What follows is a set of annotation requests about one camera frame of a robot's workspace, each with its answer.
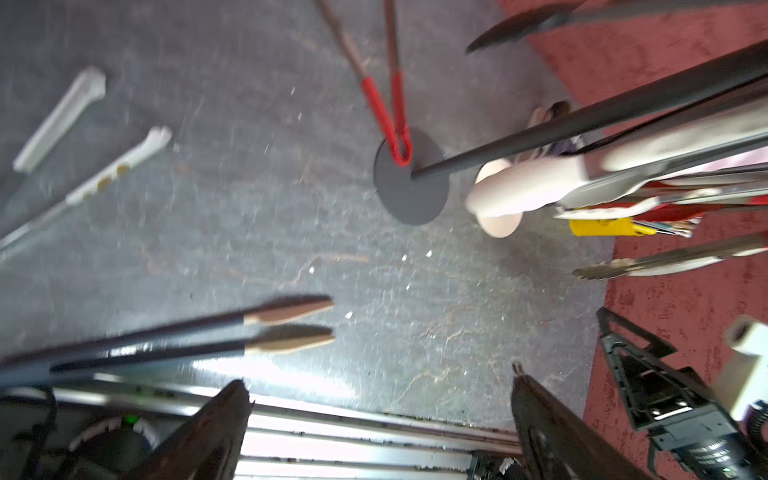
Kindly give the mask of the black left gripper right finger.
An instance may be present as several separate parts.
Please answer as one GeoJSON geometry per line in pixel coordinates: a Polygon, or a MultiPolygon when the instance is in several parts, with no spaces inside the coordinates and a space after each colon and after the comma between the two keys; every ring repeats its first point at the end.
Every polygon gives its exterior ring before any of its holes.
{"type": "Polygon", "coordinates": [[[512,366],[511,410],[531,479],[648,479],[600,435],[526,374],[512,366]]]}

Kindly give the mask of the cream blue handled tongs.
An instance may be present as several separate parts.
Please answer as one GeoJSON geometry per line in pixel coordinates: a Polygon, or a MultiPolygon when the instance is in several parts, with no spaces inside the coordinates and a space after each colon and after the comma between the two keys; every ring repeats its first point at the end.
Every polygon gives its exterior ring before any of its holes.
{"type": "Polygon", "coordinates": [[[164,363],[294,353],[335,340],[331,328],[303,323],[333,307],[327,295],[288,296],[254,308],[9,356],[1,360],[1,386],[52,386],[164,363]]]}

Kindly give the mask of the black steel tongs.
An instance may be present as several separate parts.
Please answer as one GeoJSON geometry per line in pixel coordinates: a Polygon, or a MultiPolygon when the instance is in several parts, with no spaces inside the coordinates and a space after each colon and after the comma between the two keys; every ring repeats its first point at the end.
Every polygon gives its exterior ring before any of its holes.
{"type": "Polygon", "coordinates": [[[582,9],[576,3],[548,4],[513,15],[494,25],[473,40],[465,49],[470,55],[476,51],[525,37],[554,31],[572,25],[604,23],[635,17],[649,17],[679,13],[687,10],[731,7],[753,4],[750,0],[660,0],[660,1],[611,1],[601,8],[582,9]]]}

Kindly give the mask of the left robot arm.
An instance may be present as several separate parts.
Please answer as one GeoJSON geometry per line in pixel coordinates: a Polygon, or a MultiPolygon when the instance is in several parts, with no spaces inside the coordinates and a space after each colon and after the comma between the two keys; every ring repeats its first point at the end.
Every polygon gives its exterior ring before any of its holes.
{"type": "Polygon", "coordinates": [[[536,380],[514,432],[113,375],[1,392],[5,479],[641,479],[536,380]]]}

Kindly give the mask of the scalloped steel serving tongs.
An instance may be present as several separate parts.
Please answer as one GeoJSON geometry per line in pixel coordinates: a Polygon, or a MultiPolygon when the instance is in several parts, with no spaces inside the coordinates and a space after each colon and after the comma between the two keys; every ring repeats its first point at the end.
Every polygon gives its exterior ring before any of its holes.
{"type": "Polygon", "coordinates": [[[658,253],[643,258],[621,258],[576,269],[572,274],[586,280],[619,277],[672,275],[711,266],[731,258],[748,257],[767,251],[767,231],[728,240],[658,253]]]}

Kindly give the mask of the small red silicone tongs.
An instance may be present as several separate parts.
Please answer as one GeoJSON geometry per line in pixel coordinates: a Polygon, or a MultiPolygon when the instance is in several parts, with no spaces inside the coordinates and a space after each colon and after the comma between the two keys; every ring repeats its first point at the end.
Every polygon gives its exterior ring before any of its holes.
{"type": "Polygon", "coordinates": [[[669,223],[674,221],[684,221],[701,217],[709,212],[748,209],[749,207],[766,207],[767,195],[753,197],[742,197],[735,199],[719,200],[708,203],[694,204],[662,204],[652,208],[650,211],[629,215],[622,213],[617,216],[620,218],[631,218],[635,221],[669,223]]]}

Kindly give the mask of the dark grey utensil rack stand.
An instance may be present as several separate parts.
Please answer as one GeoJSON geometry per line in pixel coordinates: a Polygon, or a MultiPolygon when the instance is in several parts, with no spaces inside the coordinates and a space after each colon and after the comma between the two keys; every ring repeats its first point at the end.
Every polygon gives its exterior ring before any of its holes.
{"type": "Polygon", "coordinates": [[[453,173],[566,137],[692,105],[766,76],[767,42],[761,41],[450,158],[417,130],[415,159],[408,166],[396,165],[388,148],[380,146],[373,168],[376,194],[400,222],[423,225],[442,212],[453,173]]]}

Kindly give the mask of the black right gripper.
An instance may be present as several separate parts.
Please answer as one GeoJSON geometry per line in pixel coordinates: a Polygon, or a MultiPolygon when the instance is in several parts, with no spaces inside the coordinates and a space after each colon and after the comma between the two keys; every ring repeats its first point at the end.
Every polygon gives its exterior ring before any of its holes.
{"type": "Polygon", "coordinates": [[[676,352],[666,340],[602,307],[599,343],[632,428],[649,439],[647,468],[669,453],[699,479],[757,479],[759,450],[714,392],[690,367],[663,358],[676,352]]]}

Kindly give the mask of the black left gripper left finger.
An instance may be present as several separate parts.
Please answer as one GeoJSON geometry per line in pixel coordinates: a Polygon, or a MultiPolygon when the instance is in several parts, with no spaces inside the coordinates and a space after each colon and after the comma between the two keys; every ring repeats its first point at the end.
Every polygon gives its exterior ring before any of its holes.
{"type": "Polygon", "coordinates": [[[122,477],[232,479],[251,413],[244,383],[232,381],[122,477]]]}

